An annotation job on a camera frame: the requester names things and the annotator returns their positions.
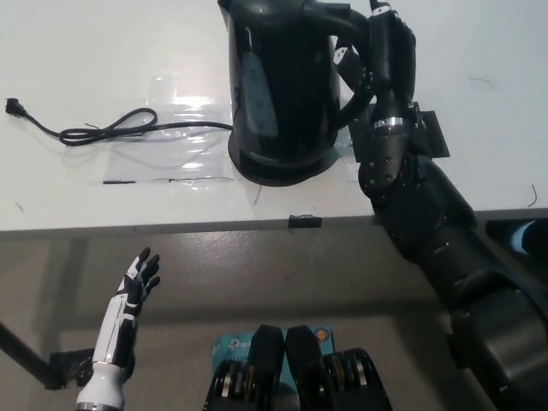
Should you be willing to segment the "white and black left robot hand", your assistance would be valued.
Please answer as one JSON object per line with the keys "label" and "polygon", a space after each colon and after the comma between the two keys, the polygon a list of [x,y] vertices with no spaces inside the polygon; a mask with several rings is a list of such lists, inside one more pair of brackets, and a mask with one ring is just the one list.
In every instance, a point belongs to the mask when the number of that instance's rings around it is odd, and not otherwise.
{"label": "white and black left robot hand", "polygon": [[145,247],[133,260],[107,306],[92,356],[92,376],[77,396],[77,410],[123,410],[123,386],[134,372],[138,318],[159,285],[159,256]]}

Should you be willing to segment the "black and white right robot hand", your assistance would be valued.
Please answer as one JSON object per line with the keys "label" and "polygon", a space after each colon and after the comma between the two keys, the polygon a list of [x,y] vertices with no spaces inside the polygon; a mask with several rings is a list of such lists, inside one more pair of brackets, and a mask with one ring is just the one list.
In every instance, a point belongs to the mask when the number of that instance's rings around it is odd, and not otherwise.
{"label": "black and white right robot hand", "polygon": [[369,63],[363,64],[354,47],[339,38],[334,54],[337,72],[353,92],[364,81],[376,99],[370,117],[373,128],[410,124],[415,121],[416,38],[389,3],[371,1],[370,7]]}

